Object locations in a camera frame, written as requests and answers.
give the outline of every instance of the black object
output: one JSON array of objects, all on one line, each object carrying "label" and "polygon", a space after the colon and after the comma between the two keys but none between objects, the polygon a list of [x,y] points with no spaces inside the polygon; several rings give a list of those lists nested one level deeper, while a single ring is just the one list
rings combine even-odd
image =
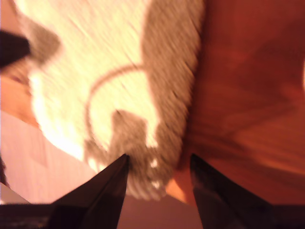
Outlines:
[{"label": "black object", "polygon": [[0,205],[1,229],[115,229],[126,193],[129,156],[52,204]]},{"label": "black object", "polygon": [[305,206],[272,206],[196,155],[191,176],[204,229],[305,229]]},{"label": "black object", "polygon": [[0,68],[30,54],[30,44],[24,37],[0,31]]}]

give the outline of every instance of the wooden floor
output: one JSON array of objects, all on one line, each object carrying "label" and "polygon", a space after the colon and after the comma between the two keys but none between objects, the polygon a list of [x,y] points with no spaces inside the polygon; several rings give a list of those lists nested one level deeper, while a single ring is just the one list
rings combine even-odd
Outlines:
[{"label": "wooden floor", "polygon": [[[207,1],[193,106],[170,195],[193,204],[188,165],[196,153],[271,203],[305,204],[304,41],[304,0]],[[2,111],[37,126],[30,104],[23,85],[1,78]],[[31,157],[38,162],[29,171],[40,171],[45,157]],[[57,163],[63,162],[50,162],[55,174]]]}]

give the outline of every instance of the fuzzy fabric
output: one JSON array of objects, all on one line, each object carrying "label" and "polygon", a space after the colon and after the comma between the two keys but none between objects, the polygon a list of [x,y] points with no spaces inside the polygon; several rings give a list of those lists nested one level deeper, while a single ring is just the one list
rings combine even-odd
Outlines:
[{"label": "fuzzy fabric", "polygon": [[15,0],[46,138],[96,172],[131,156],[127,193],[159,199],[191,103],[203,0]]}]

